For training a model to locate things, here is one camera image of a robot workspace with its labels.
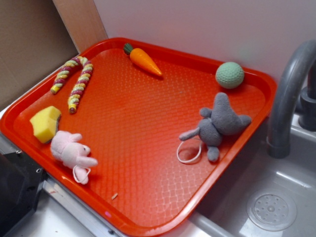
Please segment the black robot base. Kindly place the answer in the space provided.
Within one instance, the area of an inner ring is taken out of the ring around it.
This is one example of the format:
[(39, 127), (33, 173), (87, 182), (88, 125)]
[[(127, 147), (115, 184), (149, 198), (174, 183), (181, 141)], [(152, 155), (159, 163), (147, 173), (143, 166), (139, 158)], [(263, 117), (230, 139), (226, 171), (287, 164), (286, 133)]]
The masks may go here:
[(45, 170), (23, 151), (0, 156), (0, 235), (11, 234), (37, 210)]

